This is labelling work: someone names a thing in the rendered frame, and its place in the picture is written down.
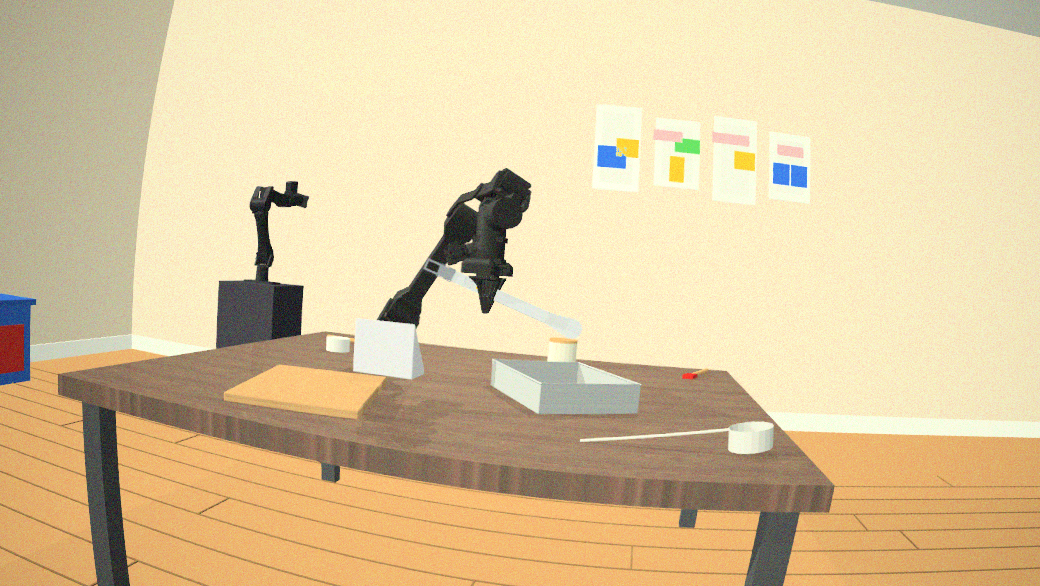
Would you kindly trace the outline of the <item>white cylinder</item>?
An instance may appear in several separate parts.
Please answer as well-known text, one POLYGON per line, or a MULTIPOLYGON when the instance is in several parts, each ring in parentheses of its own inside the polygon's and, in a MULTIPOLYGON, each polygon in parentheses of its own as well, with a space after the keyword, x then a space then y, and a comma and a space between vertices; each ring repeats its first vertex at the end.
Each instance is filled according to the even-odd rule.
POLYGON ((329 336, 326 350, 330 352, 350 352, 350 338, 329 336))

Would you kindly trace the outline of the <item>white measuring scoop with long handle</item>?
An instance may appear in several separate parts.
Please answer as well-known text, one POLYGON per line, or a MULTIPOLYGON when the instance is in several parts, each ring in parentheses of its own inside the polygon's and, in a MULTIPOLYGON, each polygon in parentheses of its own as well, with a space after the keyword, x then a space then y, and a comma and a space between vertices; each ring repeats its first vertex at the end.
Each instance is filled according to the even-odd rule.
POLYGON ((694 432, 679 432, 674 434, 654 434, 654 435, 629 436, 629 437, 580 439, 580 442, 640 439, 648 437, 668 437, 676 435, 704 434, 704 433, 721 432, 721 431, 729 431, 728 450, 730 452, 734 452, 737 454, 761 453, 770 450, 773 447, 774 442, 773 423, 770 424, 768 422, 752 422, 752 421, 749 423, 733 424, 732 426, 726 429, 712 429, 710 431, 694 431, 694 432))

